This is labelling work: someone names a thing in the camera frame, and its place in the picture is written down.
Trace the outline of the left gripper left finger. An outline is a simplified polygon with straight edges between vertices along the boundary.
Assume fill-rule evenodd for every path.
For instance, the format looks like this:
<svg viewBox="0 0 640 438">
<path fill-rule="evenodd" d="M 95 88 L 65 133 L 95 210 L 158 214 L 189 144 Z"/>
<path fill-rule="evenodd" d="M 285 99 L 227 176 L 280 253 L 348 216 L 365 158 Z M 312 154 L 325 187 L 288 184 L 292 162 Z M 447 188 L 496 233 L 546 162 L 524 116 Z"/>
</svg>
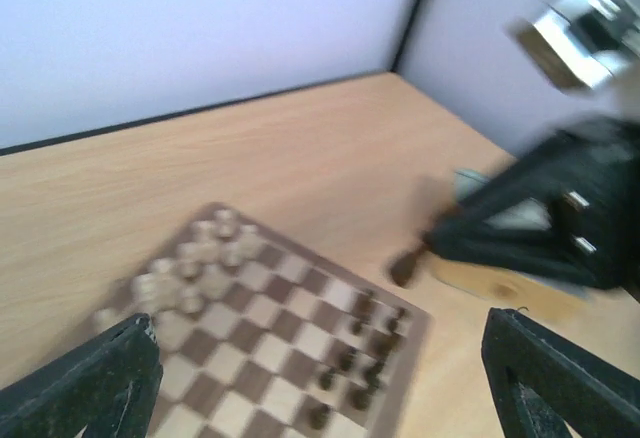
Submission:
<svg viewBox="0 0 640 438">
<path fill-rule="evenodd" d="M 3 437 L 144 437 L 163 367 L 136 313 L 1 390 Z"/>
</svg>

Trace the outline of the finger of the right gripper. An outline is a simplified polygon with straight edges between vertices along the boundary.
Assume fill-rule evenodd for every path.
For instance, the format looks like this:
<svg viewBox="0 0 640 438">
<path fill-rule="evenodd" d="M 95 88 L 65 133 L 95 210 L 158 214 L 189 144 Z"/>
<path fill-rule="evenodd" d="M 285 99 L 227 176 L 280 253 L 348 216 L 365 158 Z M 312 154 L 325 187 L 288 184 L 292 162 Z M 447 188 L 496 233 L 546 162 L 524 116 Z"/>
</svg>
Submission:
<svg viewBox="0 0 640 438">
<path fill-rule="evenodd" d="M 504 229 L 493 216 L 541 204 L 545 229 Z M 639 133 L 559 131 L 464 198 L 425 232 L 448 260 L 609 290 L 639 280 Z"/>
</svg>

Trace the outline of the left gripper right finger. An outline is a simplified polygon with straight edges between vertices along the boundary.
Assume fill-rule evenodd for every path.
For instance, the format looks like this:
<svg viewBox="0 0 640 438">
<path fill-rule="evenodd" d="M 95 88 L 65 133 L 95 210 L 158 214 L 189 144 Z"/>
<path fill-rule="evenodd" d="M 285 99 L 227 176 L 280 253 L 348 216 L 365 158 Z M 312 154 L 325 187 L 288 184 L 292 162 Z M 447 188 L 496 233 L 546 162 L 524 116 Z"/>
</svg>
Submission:
<svg viewBox="0 0 640 438">
<path fill-rule="evenodd" d="M 519 311 L 489 310 L 481 355 L 506 437 L 639 435 L 639 380 Z"/>
</svg>

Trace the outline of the dark piece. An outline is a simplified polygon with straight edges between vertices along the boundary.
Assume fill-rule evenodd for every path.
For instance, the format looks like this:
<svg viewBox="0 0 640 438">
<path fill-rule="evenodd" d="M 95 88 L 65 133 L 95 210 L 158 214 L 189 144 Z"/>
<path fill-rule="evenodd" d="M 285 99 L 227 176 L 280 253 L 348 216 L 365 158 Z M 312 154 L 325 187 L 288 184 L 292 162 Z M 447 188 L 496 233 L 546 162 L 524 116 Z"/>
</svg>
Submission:
<svg viewBox="0 0 640 438">
<path fill-rule="evenodd" d="M 421 243 L 415 248 L 398 255 L 392 260 L 388 268 L 390 280 L 398 287 L 407 288 L 430 251 L 429 245 Z"/>
</svg>

